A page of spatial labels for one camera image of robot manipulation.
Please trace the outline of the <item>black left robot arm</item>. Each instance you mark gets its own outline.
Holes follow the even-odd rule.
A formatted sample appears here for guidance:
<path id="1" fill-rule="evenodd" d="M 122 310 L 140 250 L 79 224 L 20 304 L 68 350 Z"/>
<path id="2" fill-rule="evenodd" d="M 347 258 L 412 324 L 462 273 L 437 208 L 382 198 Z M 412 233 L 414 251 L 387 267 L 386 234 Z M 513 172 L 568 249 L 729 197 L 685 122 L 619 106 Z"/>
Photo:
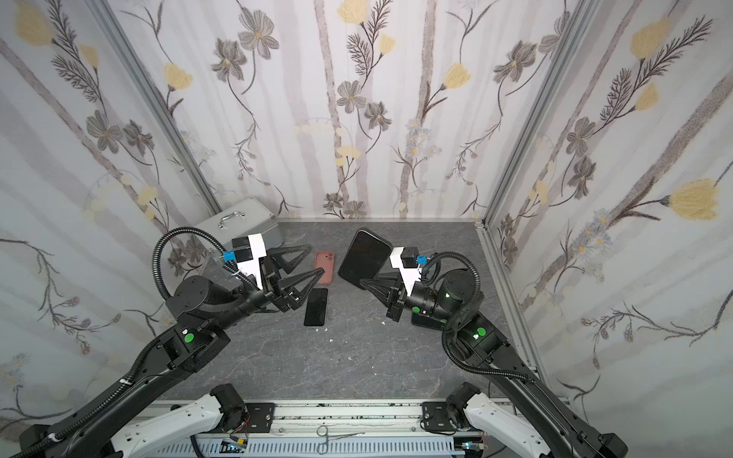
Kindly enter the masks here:
<path id="1" fill-rule="evenodd" d="M 192 276 L 169 292 L 161 271 L 168 242 L 184 234 L 209 242 L 223 257 L 223 269 L 239 281 L 231 290 L 204 276 Z M 262 313 L 286 313 L 303 306 L 324 276 L 322 268 L 296 273 L 311 245 L 283 246 L 253 256 L 242 273 L 236 257 L 211 234 L 179 227 L 164 234 L 152 253 L 152 275 L 158 293 L 174 315 L 174 326 L 154 337 L 131 368 L 101 395 L 53 425 L 33 425 L 21 436 L 21 457 L 116 457 L 113 437 L 137 414 L 171 387 L 201 371 L 227 347 L 227 329 Z"/>

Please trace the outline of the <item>phone with black screen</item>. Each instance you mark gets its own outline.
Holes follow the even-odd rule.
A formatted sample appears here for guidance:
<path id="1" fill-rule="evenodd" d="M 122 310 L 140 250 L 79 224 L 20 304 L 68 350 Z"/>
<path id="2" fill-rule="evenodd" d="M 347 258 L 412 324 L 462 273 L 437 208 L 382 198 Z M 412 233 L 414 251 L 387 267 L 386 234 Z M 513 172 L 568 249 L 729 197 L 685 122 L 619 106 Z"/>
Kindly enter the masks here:
<path id="1" fill-rule="evenodd" d="M 326 322 L 326 308 L 328 307 L 328 289 L 314 288 L 308 295 L 307 310 L 305 311 L 304 326 L 321 327 Z"/>

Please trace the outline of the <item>pink phone case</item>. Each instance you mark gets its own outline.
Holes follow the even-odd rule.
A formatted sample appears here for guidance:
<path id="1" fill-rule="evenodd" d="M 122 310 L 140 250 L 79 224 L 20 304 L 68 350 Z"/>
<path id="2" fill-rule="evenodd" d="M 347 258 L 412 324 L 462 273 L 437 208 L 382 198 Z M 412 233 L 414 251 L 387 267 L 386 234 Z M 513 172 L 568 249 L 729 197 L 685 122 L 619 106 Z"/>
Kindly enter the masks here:
<path id="1" fill-rule="evenodd" d="M 324 270 L 323 276 L 320 278 L 318 284 L 329 285 L 333 281 L 334 267 L 335 267 L 335 253 L 332 251 L 319 251 L 315 256 L 316 268 L 322 268 Z"/>

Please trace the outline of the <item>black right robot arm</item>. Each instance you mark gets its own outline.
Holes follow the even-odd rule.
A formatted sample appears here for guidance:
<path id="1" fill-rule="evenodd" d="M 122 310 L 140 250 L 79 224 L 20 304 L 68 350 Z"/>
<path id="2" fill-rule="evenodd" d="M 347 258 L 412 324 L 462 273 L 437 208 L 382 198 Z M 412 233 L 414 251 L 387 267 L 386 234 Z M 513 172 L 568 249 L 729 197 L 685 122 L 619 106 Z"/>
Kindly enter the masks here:
<path id="1" fill-rule="evenodd" d="M 478 387 L 464 384 L 447 399 L 457 429 L 479 429 L 521 457 L 624 457 L 628 446 L 575 414 L 520 358 L 515 347 L 479 310 L 481 278 L 464 255 L 431 257 L 415 249 L 398 254 L 396 271 L 359 284 L 399 321 L 404 310 L 440 331 L 441 347 L 461 370 L 485 377 L 515 408 L 497 406 Z"/>

